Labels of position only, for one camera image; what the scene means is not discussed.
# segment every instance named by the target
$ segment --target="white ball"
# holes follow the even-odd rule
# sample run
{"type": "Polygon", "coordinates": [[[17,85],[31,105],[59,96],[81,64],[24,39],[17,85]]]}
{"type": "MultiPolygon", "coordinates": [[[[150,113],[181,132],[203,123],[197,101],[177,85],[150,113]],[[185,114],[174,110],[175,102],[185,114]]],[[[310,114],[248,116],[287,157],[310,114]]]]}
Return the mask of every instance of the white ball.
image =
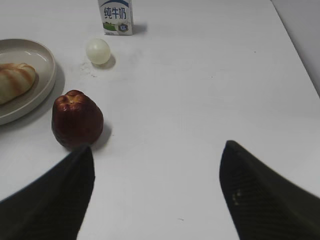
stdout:
{"type": "Polygon", "coordinates": [[[85,53],[88,59],[97,65],[105,64],[111,56],[108,43],[100,38],[91,39],[86,45],[85,53]]]}

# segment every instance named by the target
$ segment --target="milk carton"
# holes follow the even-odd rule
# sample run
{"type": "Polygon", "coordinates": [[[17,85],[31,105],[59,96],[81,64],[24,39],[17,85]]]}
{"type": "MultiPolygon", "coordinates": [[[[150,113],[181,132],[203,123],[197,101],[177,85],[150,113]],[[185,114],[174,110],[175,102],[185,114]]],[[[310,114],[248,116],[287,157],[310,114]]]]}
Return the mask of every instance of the milk carton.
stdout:
{"type": "Polygon", "coordinates": [[[132,35],[131,0],[98,0],[104,34],[132,35]]]}

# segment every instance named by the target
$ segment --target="tabletop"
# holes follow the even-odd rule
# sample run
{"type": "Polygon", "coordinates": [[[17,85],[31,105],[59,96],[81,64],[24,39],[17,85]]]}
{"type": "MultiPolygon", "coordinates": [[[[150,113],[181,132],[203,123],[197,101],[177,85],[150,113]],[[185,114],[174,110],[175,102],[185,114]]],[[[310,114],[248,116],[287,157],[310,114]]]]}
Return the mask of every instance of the tabletop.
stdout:
{"type": "Polygon", "coordinates": [[[69,90],[100,107],[95,186],[79,240],[238,239],[220,183],[227,140],[320,196],[320,101],[269,0],[134,0],[134,35],[104,36],[92,0],[3,0],[1,38],[46,45],[48,98],[0,126],[0,199],[68,154],[51,130],[69,90]],[[94,67],[86,42],[106,40],[94,67]]]}

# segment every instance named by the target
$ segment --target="plate rim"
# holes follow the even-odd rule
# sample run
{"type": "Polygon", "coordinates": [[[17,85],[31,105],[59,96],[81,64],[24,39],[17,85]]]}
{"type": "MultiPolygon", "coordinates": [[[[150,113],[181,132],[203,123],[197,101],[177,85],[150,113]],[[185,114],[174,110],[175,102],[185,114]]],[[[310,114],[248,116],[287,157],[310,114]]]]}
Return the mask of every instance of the plate rim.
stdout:
{"type": "Polygon", "coordinates": [[[30,101],[26,102],[23,106],[7,113],[6,115],[3,115],[3,116],[0,116],[0,125],[4,125],[4,124],[7,124],[9,122],[12,122],[16,119],[19,119],[21,118],[22,116],[26,115],[27,113],[29,113],[30,111],[32,111],[33,109],[35,109],[39,104],[41,104],[44,99],[46,97],[44,97],[44,99],[42,99],[38,104],[35,104],[34,107],[31,107],[31,109],[29,109],[26,113],[22,114],[21,116],[18,116],[18,117],[13,117],[11,120],[6,120],[6,118],[9,118],[11,115],[14,115],[16,114],[17,112],[21,111],[22,109],[25,109],[27,108],[28,106],[30,106],[36,99],[40,98],[45,91],[48,90],[48,88],[52,85],[52,87],[54,86],[54,83],[56,82],[56,73],[57,73],[57,63],[56,63],[56,59],[55,59],[55,56],[53,55],[53,53],[51,52],[51,50],[45,46],[44,44],[38,42],[38,41],[35,41],[35,40],[31,40],[31,39],[27,39],[27,38],[5,38],[5,39],[0,39],[0,42],[3,42],[3,41],[13,41],[13,40],[20,40],[20,41],[28,41],[28,42],[32,42],[32,43],[35,43],[37,45],[40,45],[42,48],[44,48],[50,55],[50,57],[52,58],[53,60],[53,71],[50,75],[50,78],[48,80],[48,82],[46,83],[46,85],[44,86],[44,88],[37,94],[35,95],[30,101]]]}

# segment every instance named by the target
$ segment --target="bread roll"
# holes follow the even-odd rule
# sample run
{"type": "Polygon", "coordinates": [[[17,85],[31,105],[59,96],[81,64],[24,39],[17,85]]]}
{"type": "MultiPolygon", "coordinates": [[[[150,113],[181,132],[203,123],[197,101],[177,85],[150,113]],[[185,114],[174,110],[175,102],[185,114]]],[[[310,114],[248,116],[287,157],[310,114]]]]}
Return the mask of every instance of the bread roll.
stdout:
{"type": "Polygon", "coordinates": [[[27,92],[36,79],[36,70],[26,64],[0,64],[0,105],[27,92]]]}

